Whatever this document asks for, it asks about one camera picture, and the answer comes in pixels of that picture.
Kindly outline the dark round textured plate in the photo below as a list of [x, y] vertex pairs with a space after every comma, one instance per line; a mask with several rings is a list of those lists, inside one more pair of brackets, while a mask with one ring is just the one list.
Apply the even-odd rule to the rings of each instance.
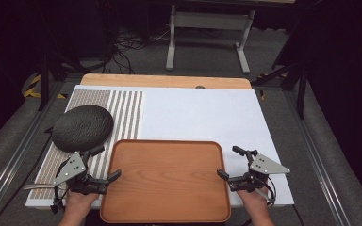
[[88, 151], [103, 144], [113, 127], [113, 117], [105, 108], [82, 105], [59, 117], [53, 126], [52, 139], [65, 153]]

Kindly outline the black metal stand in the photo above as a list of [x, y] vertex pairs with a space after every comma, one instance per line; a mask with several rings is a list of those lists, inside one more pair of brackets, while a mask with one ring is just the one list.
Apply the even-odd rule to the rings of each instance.
[[284, 74], [286, 77], [280, 84], [281, 90], [292, 91], [298, 85], [298, 94], [296, 101], [296, 110], [301, 120], [304, 119], [304, 98], [307, 82], [307, 74], [305, 72], [304, 63], [292, 63], [290, 65], [281, 67], [272, 73], [258, 77], [251, 83], [253, 87], [261, 86], [272, 79]]
[[56, 52], [45, 52], [41, 58], [41, 101], [39, 111], [43, 111], [52, 97], [49, 88], [49, 78], [53, 77], [56, 82], [63, 82], [67, 78], [64, 64], [74, 69], [77, 73], [90, 73], [79, 63]]

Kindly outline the grey metal table frame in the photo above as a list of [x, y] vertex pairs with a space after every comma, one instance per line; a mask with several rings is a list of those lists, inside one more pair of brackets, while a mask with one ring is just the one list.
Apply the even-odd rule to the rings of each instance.
[[235, 48], [242, 72], [244, 74], [249, 74], [251, 70], [244, 53], [244, 48], [252, 28], [254, 18], [254, 10], [250, 10], [246, 15], [230, 15], [178, 11], [176, 9], [176, 5], [172, 5], [170, 15], [170, 42], [168, 46], [166, 70], [171, 71], [174, 65], [175, 29], [177, 27], [186, 27], [240, 31], [241, 37], [240, 40], [235, 43]]

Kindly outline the person's right hand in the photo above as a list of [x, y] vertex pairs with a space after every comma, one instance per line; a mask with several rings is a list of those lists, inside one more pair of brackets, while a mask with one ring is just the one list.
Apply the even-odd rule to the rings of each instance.
[[241, 198], [244, 208], [252, 217], [268, 213], [267, 200], [257, 191], [248, 192], [246, 190], [240, 190], [237, 194]]

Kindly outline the aluminium floor rail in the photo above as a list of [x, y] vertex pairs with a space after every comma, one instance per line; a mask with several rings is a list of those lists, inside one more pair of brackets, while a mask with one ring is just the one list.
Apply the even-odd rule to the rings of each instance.
[[286, 91], [284, 93], [284, 96], [297, 123], [298, 129], [303, 137], [304, 144], [307, 149], [308, 158], [316, 173], [322, 193], [324, 194], [324, 197], [330, 207], [331, 213], [337, 226], [352, 226], [340, 202], [334, 184], [332, 183], [331, 178], [321, 160], [314, 140], [308, 131], [305, 121], [300, 118], [298, 110], [296, 109], [296, 102], [293, 94], [289, 91]]
[[0, 213], [33, 173], [44, 155], [44, 146], [50, 143], [46, 131], [67, 105], [57, 96], [70, 94], [73, 88], [73, 82], [53, 83], [44, 107], [40, 107], [40, 99], [27, 97], [0, 130]]

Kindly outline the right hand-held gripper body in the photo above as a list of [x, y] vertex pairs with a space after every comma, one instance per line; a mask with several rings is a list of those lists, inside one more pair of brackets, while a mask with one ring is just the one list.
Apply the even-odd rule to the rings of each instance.
[[246, 190], [249, 193], [266, 185], [271, 174], [289, 174], [290, 169], [261, 153], [243, 153], [248, 160], [248, 171], [242, 176], [228, 179], [232, 191]]

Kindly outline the brown wooden tray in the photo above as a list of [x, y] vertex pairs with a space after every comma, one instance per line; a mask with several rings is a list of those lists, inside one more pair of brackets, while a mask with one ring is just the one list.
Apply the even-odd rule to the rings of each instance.
[[106, 223], [225, 222], [231, 216], [221, 146], [213, 141], [121, 140], [109, 172], [121, 176], [100, 207]]

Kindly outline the white foam board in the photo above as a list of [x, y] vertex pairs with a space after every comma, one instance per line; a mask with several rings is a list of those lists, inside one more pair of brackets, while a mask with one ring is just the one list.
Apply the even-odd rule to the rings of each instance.
[[280, 160], [256, 93], [252, 89], [178, 89], [77, 85], [74, 89], [134, 90], [144, 94], [137, 139], [214, 141], [225, 171], [246, 172], [247, 160], [233, 146]]

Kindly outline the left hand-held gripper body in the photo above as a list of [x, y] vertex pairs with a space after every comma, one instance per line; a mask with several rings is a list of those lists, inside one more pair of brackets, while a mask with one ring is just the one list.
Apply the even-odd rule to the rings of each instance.
[[74, 152], [58, 169], [58, 175], [53, 181], [54, 186], [65, 183], [72, 192], [84, 195], [106, 194], [108, 181], [95, 179], [88, 174], [90, 152]]

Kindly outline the silver metal utensil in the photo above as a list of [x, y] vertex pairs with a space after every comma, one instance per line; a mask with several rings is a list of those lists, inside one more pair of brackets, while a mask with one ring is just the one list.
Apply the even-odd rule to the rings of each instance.
[[24, 185], [22, 187], [22, 190], [31, 190], [31, 189], [43, 189], [43, 188], [57, 188], [61, 190], [66, 190], [66, 185], [50, 185], [50, 184], [30, 184], [30, 185]]

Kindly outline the person's left hand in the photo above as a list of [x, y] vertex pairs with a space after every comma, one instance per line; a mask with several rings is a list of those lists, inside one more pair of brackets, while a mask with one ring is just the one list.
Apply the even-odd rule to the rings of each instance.
[[82, 193], [69, 191], [66, 199], [64, 215], [73, 219], [84, 218], [90, 211], [91, 205], [99, 198], [99, 194]]

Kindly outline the striped woven placemat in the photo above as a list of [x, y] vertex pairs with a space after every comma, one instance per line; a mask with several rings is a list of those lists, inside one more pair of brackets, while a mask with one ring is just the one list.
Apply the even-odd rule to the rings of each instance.
[[[94, 178], [107, 176], [109, 158], [113, 145], [121, 139], [135, 139], [140, 129], [143, 113], [144, 94], [134, 90], [93, 90], [75, 89], [65, 112], [81, 105], [99, 105], [114, 119], [112, 134], [104, 142], [105, 150], [89, 160], [89, 174]], [[50, 184], [56, 177], [59, 165], [70, 157], [60, 151], [52, 142], [36, 177], [36, 184]], [[27, 201], [53, 200], [53, 188], [39, 188], [30, 191]]]

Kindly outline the yellow black hazard tape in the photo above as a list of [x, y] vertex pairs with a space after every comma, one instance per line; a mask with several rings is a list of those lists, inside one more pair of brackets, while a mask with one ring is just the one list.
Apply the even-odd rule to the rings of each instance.
[[41, 75], [36, 74], [30, 81], [28, 87], [25, 89], [24, 97], [41, 98], [41, 93], [36, 91], [37, 85], [41, 81]]

